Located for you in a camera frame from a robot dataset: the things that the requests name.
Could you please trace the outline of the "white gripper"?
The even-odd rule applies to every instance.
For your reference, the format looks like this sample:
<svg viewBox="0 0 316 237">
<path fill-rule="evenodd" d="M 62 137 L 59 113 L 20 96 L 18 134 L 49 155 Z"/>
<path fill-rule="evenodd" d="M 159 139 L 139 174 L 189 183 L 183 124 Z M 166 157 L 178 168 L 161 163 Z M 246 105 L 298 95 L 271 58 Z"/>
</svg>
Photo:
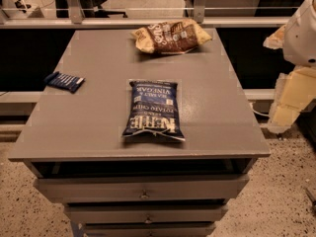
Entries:
<svg viewBox="0 0 316 237">
<path fill-rule="evenodd" d="M 285 25 L 264 40 L 270 49 L 283 48 Z M 286 77 L 280 104 L 273 103 L 269 112 L 268 130 L 284 133 L 297 120 L 300 112 L 316 98 L 316 68 L 296 66 Z"/>
</svg>

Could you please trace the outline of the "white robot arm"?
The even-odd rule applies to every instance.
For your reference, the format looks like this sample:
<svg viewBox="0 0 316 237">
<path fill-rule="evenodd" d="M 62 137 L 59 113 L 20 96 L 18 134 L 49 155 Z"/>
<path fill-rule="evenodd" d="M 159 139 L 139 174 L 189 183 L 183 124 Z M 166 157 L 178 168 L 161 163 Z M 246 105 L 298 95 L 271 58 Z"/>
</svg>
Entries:
<svg viewBox="0 0 316 237">
<path fill-rule="evenodd" d="M 316 0 L 305 0 L 288 22 L 267 37 L 264 47 L 282 49 L 283 58 L 294 65 L 280 73 L 269 111 L 268 130 L 284 133 L 316 98 Z"/>
</svg>

